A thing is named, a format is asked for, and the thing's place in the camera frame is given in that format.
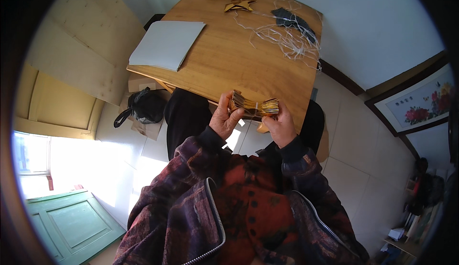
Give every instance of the framed painting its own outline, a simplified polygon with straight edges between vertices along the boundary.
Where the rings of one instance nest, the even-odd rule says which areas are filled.
[[[455,91],[453,70],[444,56],[365,105],[394,136],[403,136],[446,122]]]

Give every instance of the wrinkled hand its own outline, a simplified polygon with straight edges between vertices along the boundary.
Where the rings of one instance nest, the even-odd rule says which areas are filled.
[[[233,90],[223,93],[220,96],[219,106],[213,113],[209,126],[224,140],[231,136],[237,122],[244,115],[244,109],[238,108],[228,116],[228,105],[233,96]]]
[[[290,111],[282,101],[279,101],[277,120],[270,117],[262,117],[261,121],[267,126],[273,141],[279,148],[285,147],[296,137],[295,125]]]

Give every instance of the finger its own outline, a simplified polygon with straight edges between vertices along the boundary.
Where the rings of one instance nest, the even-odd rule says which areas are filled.
[[[277,125],[279,124],[279,122],[275,121],[271,117],[262,117],[261,122],[263,122],[264,125],[266,125],[270,132],[272,132],[274,128],[277,127]]]
[[[226,111],[226,109],[228,108],[229,101],[231,100],[232,96],[233,96],[233,90],[229,90],[221,94],[218,107]]]
[[[238,108],[237,110],[233,111],[233,113],[229,116],[229,118],[225,121],[228,129],[233,129],[237,122],[244,116],[244,109]]]
[[[279,101],[279,114],[278,120],[283,120],[290,117],[290,111],[283,101]]]

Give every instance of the purple jacket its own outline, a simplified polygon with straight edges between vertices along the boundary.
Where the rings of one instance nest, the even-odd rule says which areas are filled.
[[[231,169],[224,141],[212,130],[187,138],[166,168],[142,188],[114,265],[215,264],[225,232],[212,192]],[[364,264],[369,256],[356,241],[351,222],[313,151],[297,137],[278,150],[282,173],[293,184],[285,192],[308,264]],[[258,166],[267,166],[258,162]],[[259,252],[267,264],[284,264],[275,250]]]

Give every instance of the green door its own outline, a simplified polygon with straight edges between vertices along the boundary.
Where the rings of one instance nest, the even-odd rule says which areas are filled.
[[[86,189],[26,204],[43,244],[61,265],[87,263],[126,232]]]

